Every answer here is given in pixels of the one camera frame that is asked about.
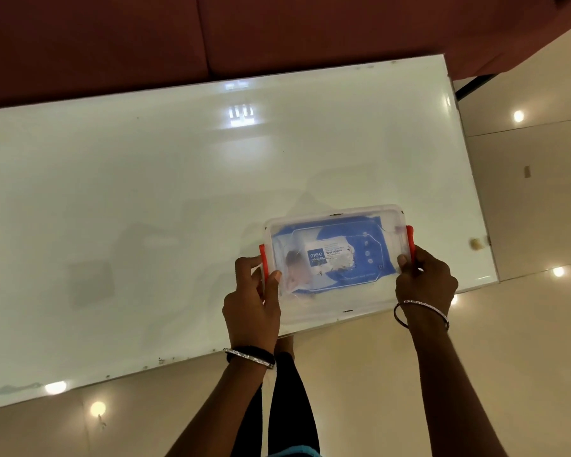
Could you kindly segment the brown sofa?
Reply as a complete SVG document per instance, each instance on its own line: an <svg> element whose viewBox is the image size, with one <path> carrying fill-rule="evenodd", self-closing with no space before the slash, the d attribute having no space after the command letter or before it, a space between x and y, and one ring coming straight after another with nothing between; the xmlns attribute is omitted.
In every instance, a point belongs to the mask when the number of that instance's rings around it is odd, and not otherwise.
<svg viewBox="0 0 571 457"><path fill-rule="evenodd" d="M0 0L0 107L426 55L508 71L571 0Z"/></svg>

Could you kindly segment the person's left forearm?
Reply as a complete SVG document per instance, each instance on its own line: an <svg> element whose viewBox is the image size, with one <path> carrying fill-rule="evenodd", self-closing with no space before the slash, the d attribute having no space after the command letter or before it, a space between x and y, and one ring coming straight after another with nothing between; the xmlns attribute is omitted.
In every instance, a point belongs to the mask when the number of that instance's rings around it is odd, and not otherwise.
<svg viewBox="0 0 571 457"><path fill-rule="evenodd" d="M247 407L266 371L264 364L233 358L166 457L229 457Z"/></svg>

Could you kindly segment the person's left hand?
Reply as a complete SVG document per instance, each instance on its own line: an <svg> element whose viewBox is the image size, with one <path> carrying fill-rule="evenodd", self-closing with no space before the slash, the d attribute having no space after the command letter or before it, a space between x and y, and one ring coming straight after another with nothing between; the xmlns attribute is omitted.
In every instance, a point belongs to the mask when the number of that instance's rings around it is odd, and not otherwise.
<svg viewBox="0 0 571 457"><path fill-rule="evenodd" d="M262 257L240 257L235 261L236 289L226 295L223 317L231 348L253 346L274 354L279 336L279 302L266 302Z"/></svg>

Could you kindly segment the person's right hand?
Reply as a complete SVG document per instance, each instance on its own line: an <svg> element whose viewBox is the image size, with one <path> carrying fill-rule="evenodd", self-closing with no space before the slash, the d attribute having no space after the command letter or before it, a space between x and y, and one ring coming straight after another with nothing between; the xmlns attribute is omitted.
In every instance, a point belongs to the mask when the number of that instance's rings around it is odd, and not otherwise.
<svg viewBox="0 0 571 457"><path fill-rule="evenodd" d="M449 313L458 281L449 266L430 252L416 246L411 260L411 279L396 279L397 302L403 299L418 300Z"/></svg>

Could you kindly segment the person's black leggings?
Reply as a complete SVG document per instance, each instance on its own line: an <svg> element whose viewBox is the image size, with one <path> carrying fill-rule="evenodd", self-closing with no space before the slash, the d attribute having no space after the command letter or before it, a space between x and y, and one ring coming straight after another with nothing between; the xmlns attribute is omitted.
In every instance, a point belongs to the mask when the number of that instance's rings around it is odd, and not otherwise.
<svg viewBox="0 0 571 457"><path fill-rule="evenodd" d="M268 455L292 446L309 446L320 453L312 407L295 360L276 360L276 380L268 420ZM262 448L262 387L252 398L237 432L230 457L259 457Z"/></svg>

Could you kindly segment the thin silver bangle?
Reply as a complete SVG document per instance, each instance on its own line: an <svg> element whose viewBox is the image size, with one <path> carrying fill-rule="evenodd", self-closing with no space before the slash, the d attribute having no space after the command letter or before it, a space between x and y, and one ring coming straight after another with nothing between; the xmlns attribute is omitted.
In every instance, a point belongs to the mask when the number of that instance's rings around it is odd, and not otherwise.
<svg viewBox="0 0 571 457"><path fill-rule="evenodd" d="M448 314L433 305L418 300L403 299L398 301L397 306L402 309L405 317L405 322L401 321L400 324L411 332L449 331Z"/></svg>

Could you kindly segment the person's foot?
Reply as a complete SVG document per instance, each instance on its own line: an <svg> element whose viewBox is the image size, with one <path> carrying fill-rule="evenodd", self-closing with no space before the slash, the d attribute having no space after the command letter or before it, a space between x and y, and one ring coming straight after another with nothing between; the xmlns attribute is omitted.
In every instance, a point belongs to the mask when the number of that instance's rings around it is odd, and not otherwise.
<svg viewBox="0 0 571 457"><path fill-rule="evenodd" d="M279 356L289 355L293 360L295 359L295 338L294 335L278 338L274 347L274 357L277 359Z"/></svg>

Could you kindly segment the clear plastic box red latches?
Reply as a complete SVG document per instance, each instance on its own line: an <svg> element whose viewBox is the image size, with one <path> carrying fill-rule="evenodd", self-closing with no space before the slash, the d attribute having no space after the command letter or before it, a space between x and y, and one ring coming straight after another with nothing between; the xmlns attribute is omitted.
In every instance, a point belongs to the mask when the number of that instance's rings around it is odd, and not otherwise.
<svg viewBox="0 0 571 457"><path fill-rule="evenodd" d="M355 215L380 217L396 274L383 277L374 283L318 294L287 294L284 291L281 277L279 304L281 307L282 334L301 330L307 324L311 327L317 327L341 321L346 316L367 315L395 306L395 284L400 271L397 258L401 254L411 257L407 221L404 211L399 205L348 208L334 210L326 214L291 215L267 221L264 227L264 242L260 246L265 277L277 270L274 262L272 233L289 224L324 221L333 217Z"/></svg>

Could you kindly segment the person's right forearm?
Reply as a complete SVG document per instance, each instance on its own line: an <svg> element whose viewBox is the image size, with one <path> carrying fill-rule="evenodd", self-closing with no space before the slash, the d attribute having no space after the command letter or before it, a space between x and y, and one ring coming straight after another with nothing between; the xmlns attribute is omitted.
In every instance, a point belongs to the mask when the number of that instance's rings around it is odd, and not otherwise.
<svg viewBox="0 0 571 457"><path fill-rule="evenodd" d="M488 419L443 318L405 303L432 457L509 457Z"/></svg>

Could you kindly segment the black metal leg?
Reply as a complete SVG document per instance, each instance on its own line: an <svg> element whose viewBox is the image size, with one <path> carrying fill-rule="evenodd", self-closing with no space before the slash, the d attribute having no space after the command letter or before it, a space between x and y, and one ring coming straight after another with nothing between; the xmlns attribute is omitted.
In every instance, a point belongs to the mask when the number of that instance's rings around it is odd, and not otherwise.
<svg viewBox="0 0 571 457"><path fill-rule="evenodd" d="M474 77L472 80L463 85L461 88L457 89L456 91L457 101L459 102L463 100L465 97L469 96L474 91L478 90L479 88L490 82L498 75L499 74L487 74Z"/></svg>

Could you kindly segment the person's blue garment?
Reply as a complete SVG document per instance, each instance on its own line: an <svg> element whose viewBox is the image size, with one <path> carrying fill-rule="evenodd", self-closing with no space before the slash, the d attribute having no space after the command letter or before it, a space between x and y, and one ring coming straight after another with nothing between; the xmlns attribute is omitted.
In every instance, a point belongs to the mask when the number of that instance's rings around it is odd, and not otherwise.
<svg viewBox="0 0 571 457"><path fill-rule="evenodd" d="M292 446L280 452L269 454L266 457L322 457L322 456L312 447Z"/></svg>

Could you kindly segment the blue wet wipes packet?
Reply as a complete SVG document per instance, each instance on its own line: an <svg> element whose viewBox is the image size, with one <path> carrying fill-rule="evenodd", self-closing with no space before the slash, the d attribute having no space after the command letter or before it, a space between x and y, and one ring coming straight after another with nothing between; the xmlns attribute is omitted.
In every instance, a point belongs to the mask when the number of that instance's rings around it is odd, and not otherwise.
<svg viewBox="0 0 571 457"><path fill-rule="evenodd" d="M287 294L318 294L396 274L380 217L355 215L294 223L272 233Z"/></svg>

